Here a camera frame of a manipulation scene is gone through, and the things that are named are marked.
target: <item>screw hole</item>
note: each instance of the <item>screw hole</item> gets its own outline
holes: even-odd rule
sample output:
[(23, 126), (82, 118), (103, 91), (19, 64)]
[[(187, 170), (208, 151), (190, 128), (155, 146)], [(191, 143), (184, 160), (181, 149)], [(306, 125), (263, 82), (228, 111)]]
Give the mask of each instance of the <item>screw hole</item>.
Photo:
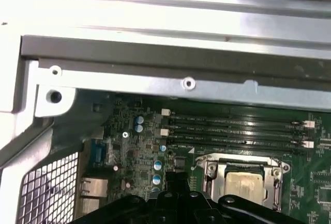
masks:
[(182, 80), (182, 87), (188, 91), (191, 91), (195, 88), (195, 80), (191, 77), (184, 78)]
[(59, 103), (62, 100), (62, 94), (59, 91), (48, 92), (46, 99), (50, 103)]

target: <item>surface-mount component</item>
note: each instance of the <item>surface-mount component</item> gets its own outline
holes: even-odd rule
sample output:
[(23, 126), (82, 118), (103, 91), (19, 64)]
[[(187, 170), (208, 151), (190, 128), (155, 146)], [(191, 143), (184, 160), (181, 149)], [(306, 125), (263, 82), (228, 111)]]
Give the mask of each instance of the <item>surface-mount component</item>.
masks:
[(200, 156), (196, 161), (204, 169), (203, 191), (214, 201), (232, 194), (281, 210), (282, 176), (290, 170), (287, 163), (270, 157), (222, 153)]

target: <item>ram slot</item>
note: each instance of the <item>ram slot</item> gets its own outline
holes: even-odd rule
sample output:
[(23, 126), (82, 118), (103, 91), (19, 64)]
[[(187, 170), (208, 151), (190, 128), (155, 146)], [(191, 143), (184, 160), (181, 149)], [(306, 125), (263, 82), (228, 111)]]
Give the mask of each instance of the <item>ram slot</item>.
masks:
[(188, 125), (166, 125), (165, 128), (169, 129), (171, 133), (189, 133), (191, 135), (221, 135), (221, 136), (231, 136), (231, 137), (252, 137), (252, 138), (263, 138), (265, 140), (277, 141), (277, 140), (287, 140), (287, 141), (303, 141), (304, 136), (297, 135), (285, 135), (279, 132), (259, 132), (250, 130), (240, 130), (234, 128), (216, 128), (216, 127), (206, 127), (206, 126), (188, 126)]
[(274, 153), (291, 153), (294, 155), (302, 155), (306, 151), (298, 148), (298, 147), (291, 147), (291, 146), (284, 146), (284, 147), (274, 147), (269, 145), (245, 145), (245, 144), (232, 144), (232, 143), (217, 143), (217, 142), (194, 142), (189, 140), (168, 140), (169, 144), (181, 144), (181, 145), (199, 145), (203, 147), (210, 147), (210, 148), (228, 148), (233, 150), (248, 150), (248, 151), (257, 151), (257, 152), (274, 152)]
[(171, 115), (168, 116), (171, 120), (187, 120), (187, 121), (201, 121), (208, 123), (223, 123), (228, 121), (235, 122), (253, 122), (257, 126), (286, 126), (287, 128), (303, 128), (305, 122), (296, 120), (282, 120), (276, 118), (249, 116), (249, 115), (234, 115), (234, 114), (220, 114), (218, 117), (194, 116), (194, 115)]

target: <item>metal mesh grill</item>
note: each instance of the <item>metal mesh grill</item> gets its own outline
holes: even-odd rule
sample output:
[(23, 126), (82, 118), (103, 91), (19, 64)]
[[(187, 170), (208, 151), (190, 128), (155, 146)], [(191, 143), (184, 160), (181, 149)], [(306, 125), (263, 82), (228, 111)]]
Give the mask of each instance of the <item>metal mesh grill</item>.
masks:
[(28, 173), (23, 180), (17, 224), (72, 221), (78, 153)]

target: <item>capacitor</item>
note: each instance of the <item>capacitor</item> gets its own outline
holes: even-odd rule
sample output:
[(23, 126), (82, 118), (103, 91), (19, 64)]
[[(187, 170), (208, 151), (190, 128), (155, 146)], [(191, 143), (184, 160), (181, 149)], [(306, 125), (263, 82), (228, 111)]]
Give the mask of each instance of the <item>capacitor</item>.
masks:
[(154, 170), (159, 171), (162, 169), (162, 163), (161, 161), (157, 160), (154, 162)]
[(144, 130), (144, 128), (143, 128), (142, 125), (136, 125), (136, 126), (134, 127), (134, 129), (135, 129), (136, 132), (142, 132), (142, 131)]
[(165, 145), (160, 146), (160, 151), (165, 152), (167, 150), (167, 147)]
[(153, 187), (152, 192), (157, 192), (160, 191), (160, 189), (158, 187)]
[(137, 124), (143, 124), (143, 123), (144, 123), (144, 117), (142, 117), (142, 116), (138, 116), (138, 117), (136, 118), (136, 123), (137, 123)]
[(153, 184), (159, 185), (161, 183), (161, 176), (160, 175), (154, 175), (153, 176)]

